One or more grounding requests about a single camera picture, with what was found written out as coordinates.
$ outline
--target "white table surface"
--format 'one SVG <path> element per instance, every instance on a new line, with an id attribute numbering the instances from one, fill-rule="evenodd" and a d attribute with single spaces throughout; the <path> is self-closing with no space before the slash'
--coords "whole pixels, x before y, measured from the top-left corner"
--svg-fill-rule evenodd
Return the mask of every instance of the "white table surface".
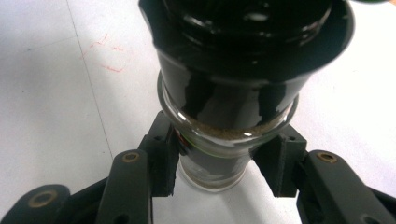
<path id="1" fill-rule="evenodd" d="M 344 159 L 365 184 L 396 197 L 396 6 L 351 2 L 347 50 L 300 92 L 291 124 L 308 150 Z M 27 191 L 75 193 L 137 148 L 157 112 L 160 66 L 137 1 L 0 2 L 0 217 Z M 179 174 L 154 199 L 155 223 L 301 223 L 295 199 L 274 199 L 251 162 L 212 194 Z"/>

